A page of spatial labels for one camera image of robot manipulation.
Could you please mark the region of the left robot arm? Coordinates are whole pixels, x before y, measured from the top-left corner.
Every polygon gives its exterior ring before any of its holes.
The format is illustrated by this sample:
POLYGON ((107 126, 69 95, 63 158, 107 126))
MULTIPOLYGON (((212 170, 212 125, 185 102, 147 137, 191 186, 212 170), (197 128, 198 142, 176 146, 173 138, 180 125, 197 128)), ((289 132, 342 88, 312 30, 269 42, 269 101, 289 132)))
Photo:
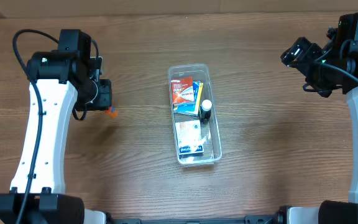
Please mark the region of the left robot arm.
POLYGON ((111 82, 101 78, 98 46, 79 29, 63 29, 57 48, 36 52, 21 67, 29 80, 30 111, 20 163, 9 192, 0 194, 4 223, 112 222, 66 194, 64 156, 71 119, 111 111, 111 82))

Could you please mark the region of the clear plastic container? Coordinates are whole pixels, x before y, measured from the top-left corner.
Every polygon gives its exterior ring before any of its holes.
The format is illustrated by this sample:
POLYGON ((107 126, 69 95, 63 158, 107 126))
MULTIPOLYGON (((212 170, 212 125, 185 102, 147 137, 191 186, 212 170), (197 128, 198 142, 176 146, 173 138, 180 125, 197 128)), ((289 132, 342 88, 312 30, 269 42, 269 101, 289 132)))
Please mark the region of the clear plastic container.
POLYGON ((175 147, 178 162, 183 166, 200 166, 214 164, 222 157, 221 140, 219 136, 218 121, 216 118, 216 110, 214 103, 213 89, 211 85, 211 79, 209 75, 209 68, 205 64, 189 64, 189 65, 176 65, 172 66, 168 70, 169 90, 170 90, 170 103, 171 103, 171 114, 173 133, 175 138, 175 147), (174 113, 174 107, 172 104, 172 90, 170 81, 178 78, 191 77, 193 82, 200 81, 203 83, 203 90, 201 93, 200 106, 203 100, 211 100, 212 109, 211 117, 209 121, 201 125, 201 138, 203 143, 204 153, 193 154, 187 156, 180 156, 178 154, 177 134, 175 131, 175 123, 199 120, 200 121, 200 108, 198 116, 189 116, 184 114, 174 113))

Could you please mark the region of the blue yellow VapoDrops box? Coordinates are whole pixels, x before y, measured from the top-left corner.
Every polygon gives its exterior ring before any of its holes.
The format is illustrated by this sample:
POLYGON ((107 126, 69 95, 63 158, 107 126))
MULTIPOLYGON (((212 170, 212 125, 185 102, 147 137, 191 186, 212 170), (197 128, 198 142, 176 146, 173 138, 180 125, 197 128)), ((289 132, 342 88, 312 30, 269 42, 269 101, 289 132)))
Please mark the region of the blue yellow VapoDrops box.
POLYGON ((176 107, 174 107, 173 112, 177 113, 177 114, 184 114, 184 115, 189 115, 189 116, 198 116, 202 90, 203 90, 202 82, 200 82, 200 81, 193 82, 195 103, 192 105, 176 106, 176 107))

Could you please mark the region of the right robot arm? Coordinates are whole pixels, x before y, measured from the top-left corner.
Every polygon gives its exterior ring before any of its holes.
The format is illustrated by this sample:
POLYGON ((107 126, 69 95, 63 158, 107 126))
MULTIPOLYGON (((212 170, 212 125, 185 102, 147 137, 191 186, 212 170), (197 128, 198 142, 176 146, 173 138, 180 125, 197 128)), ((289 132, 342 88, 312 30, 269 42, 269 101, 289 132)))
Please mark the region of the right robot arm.
POLYGON ((275 215, 263 215, 265 223, 358 223, 358 12, 339 18, 320 47, 306 37, 298 38, 281 55, 287 67, 305 76, 303 90, 327 98, 341 90, 352 121, 352 180, 347 202, 325 200, 318 207, 283 206, 275 215))

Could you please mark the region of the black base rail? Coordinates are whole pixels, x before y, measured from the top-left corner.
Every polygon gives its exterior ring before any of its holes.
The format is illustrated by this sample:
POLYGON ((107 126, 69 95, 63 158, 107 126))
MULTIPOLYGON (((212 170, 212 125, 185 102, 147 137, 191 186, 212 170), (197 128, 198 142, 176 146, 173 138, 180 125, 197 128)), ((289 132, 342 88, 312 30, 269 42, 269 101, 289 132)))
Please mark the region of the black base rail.
POLYGON ((138 218, 113 219, 107 214, 106 223, 110 224, 285 224, 284 215, 246 215, 244 218, 202 218, 202 219, 166 219, 141 220, 138 218))

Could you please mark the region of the orange bottle white cap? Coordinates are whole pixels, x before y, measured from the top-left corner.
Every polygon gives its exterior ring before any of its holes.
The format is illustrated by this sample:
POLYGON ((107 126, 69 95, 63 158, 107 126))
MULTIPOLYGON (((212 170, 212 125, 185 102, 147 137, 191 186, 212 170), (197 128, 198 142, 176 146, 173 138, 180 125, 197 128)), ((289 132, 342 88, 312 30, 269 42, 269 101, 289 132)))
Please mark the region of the orange bottle white cap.
POLYGON ((104 111, 104 113, 111 118, 116 118, 118 116, 118 110, 114 106, 110 106, 107 110, 104 111))

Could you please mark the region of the dark bottle white cap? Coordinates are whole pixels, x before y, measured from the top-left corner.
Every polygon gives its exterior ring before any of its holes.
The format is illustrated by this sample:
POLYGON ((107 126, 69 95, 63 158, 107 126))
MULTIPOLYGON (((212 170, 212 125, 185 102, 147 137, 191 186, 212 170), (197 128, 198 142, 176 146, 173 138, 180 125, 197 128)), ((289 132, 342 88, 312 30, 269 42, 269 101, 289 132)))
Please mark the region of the dark bottle white cap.
POLYGON ((211 100, 203 100, 200 106, 200 121, 206 124, 211 117, 211 109, 212 109, 211 100))

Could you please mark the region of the red medicine box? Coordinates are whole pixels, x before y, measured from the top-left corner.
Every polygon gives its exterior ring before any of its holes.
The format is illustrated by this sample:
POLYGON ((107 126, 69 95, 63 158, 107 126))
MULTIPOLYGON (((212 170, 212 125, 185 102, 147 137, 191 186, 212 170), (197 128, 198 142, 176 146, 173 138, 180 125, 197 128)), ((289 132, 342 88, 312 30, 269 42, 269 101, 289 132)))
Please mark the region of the red medicine box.
POLYGON ((192 105, 195 103, 193 79, 178 78, 170 81, 173 106, 192 105))

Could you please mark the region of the white Hansaplast box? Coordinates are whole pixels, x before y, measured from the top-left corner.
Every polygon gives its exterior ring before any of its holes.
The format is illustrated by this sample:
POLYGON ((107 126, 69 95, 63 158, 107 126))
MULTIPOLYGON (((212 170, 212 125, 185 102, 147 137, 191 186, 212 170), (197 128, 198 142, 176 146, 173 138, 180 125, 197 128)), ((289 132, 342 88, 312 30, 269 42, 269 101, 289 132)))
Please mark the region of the white Hansaplast box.
POLYGON ((199 120, 177 122, 175 131, 180 156, 204 153, 199 120))

